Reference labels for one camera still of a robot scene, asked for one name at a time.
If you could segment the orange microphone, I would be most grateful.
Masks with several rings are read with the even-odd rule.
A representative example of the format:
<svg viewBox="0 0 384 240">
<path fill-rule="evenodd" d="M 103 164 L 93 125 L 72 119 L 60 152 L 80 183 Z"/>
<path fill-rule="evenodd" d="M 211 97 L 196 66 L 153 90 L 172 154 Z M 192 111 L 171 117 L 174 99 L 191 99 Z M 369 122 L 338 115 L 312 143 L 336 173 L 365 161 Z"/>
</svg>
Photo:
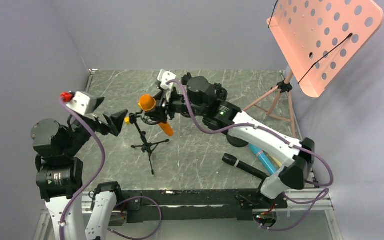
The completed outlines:
<svg viewBox="0 0 384 240">
<path fill-rule="evenodd" d="M 147 113 L 156 108 L 157 101 L 150 94 L 144 94 L 140 97 L 138 105 L 141 110 Z M 174 131 L 168 123 L 160 122 L 158 125 L 167 136 L 172 137 L 174 135 Z"/>
</svg>

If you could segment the black tripod shock-mount stand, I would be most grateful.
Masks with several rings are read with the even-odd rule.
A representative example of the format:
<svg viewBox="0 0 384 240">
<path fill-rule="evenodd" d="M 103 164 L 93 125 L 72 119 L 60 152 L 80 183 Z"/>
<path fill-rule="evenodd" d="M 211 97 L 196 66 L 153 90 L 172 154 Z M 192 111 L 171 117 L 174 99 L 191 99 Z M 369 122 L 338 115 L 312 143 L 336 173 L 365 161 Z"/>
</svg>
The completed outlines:
<svg viewBox="0 0 384 240">
<path fill-rule="evenodd" d="M 142 111 L 136 112 L 136 113 L 129 113 L 127 117 L 130 117 L 131 125 L 134 125 L 136 127 L 140 135 L 140 139 L 142 141 L 141 145 L 131 145 L 130 147 L 132 149 L 140 149 L 143 153 L 147 153 L 148 161 L 150 164 L 151 175 L 155 176 L 155 171 L 152 163 L 152 154 L 160 144 L 168 143 L 170 140 L 165 139 L 165 140 L 154 142 L 154 143 L 148 141 L 146 136 L 147 134 L 146 131 L 141 130 L 141 128 L 138 125 L 138 119 L 141 119 L 141 120 L 143 119 Z"/>
</svg>

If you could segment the black microphone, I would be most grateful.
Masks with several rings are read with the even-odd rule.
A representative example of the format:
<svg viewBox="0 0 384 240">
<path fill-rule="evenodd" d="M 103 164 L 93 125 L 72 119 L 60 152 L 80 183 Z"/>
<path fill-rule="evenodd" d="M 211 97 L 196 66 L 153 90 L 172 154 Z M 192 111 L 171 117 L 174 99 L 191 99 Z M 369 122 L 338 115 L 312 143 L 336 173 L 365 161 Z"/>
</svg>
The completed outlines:
<svg viewBox="0 0 384 240">
<path fill-rule="evenodd" d="M 265 180 L 267 179 L 269 176 L 258 170 L 257 168 L 239 160 L 238 158 L 236 158 L 235 156 L 231 155 L 231 154 L 228 154 L 228 153 L 225 153 L 222 157 L 222 161 L 226 164 L 228 164 L 229 166 L 232 166 L 232 167 L 235 167 L 235 168 L 238 168 L 260 180 Z"/>
</svg>

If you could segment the black round-base clip stand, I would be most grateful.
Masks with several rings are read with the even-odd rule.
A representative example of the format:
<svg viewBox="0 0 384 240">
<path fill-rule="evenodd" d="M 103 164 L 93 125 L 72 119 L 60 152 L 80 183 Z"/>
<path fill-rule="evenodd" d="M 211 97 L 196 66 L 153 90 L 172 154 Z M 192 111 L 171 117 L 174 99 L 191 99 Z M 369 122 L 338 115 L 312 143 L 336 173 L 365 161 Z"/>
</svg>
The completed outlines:
<svg viewBox="0 0 384 240">
<path fill-rule="evenodd" d="M 244 141 L 240 138 L 233 137 L 231 135 L 227 135 L 226 139 L 230 145 L 232 145 L 235 148 L 244 148 L 249 145 L 247 141 Z"/>
</svg>

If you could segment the blue microphone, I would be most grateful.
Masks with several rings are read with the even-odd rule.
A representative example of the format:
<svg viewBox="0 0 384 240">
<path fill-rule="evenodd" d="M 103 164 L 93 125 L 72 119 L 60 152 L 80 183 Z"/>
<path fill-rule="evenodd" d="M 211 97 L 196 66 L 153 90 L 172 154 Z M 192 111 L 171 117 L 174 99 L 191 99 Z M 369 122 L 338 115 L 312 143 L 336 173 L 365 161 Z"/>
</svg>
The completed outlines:
<svg viewBox="0 0 384 240">
<path fill-rule="evenodd" d="M 248 145 L 250 150 L 256 155 L 256 157 L 259 159 L 259 161 L 263 164 L 263 166 L 266 168 L 266 170 L 268 171 L 268 173 L 270 175 L 273 175 L 277 169 L 275 168 L 275 166 L 272 164 L 272 162 L 270 161 L 270 159 L 267 157 L 267 155 L 265 154 L 265 152 L 263 150 L 261 150 L 260 148 L 258 148 L 257 146 L 253 145 L 253 144 L 249 144 Z"/>
</svg>

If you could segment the cream yellow microphone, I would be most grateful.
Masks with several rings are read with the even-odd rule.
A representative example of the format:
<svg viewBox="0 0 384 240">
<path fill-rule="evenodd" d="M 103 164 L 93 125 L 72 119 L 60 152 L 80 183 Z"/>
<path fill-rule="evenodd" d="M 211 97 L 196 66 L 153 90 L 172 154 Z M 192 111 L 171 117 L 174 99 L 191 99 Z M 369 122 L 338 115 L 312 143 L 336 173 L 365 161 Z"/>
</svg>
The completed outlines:
<svg viewBox="0 0 384 240">
<path fill-rule="evenodd" d="M 279 161 L 279 160 L 277 160 L 276 158 L 272 158 L 272 160 L 273 160 L 273 162 L 279 167 L 279 168 L 281 168 L 282 167 L 282 163 Z"/>
</svg>

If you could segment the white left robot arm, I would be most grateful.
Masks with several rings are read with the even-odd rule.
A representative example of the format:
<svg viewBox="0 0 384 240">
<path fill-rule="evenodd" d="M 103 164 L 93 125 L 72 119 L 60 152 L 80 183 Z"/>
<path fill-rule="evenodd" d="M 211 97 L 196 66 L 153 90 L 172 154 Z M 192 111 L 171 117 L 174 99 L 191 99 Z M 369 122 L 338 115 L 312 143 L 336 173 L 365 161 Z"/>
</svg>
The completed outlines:
<svg viewBox="0 0 384 240">
<path fill-rule="evenodd" d="M 92 198 L 90 218 L 85 221 L 82 193 L 88 183 L 83 182 L 84 164 L 77 153 L 94 139 L 105 161 L 106 152 L 99 135 L 118 136 L 128 114 L 126 109 L 114 114 L 105 112 L 103 119 L 99 119 L 94 112 L 103 101 L 103 97 L 83 91 L 64 92 L 59 103 L 69 112 L 67 124 L 47 118 L 37 122 L 30 132 L 36 152 L 36 185 L 58 240 L 104 240 L 113 210 L 124 203 L 116 181 L 101 183 Z"/>
</svg>

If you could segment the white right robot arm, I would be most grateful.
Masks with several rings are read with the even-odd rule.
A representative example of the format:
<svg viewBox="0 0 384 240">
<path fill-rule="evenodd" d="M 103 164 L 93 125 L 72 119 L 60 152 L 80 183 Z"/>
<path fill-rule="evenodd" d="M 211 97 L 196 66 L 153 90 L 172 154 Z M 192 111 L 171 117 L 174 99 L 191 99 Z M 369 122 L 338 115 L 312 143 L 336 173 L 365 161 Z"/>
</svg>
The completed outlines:
<svg viewBox="0 0 384 240">
<path fill-rule="evenodd" d="M 168 136 L 174 134 L 168 121 L 180 114 L 191 118 L 203 133 L 223 134 L 236 148 L 252 144 L 281 162 L 281 168 L 265 178 L 255 195 L 260 207 L 268 208 L 287 190 L 306 186 L 314 162 L 312 140 L 289 137 L 258 122 L 227 101 L 221 84 L 211 84 L 203 76 L 186 74 L 178 81 L 165 71 L 156 84 L 159 93 L 141 96 L 138 105 Z"/>
</svg>

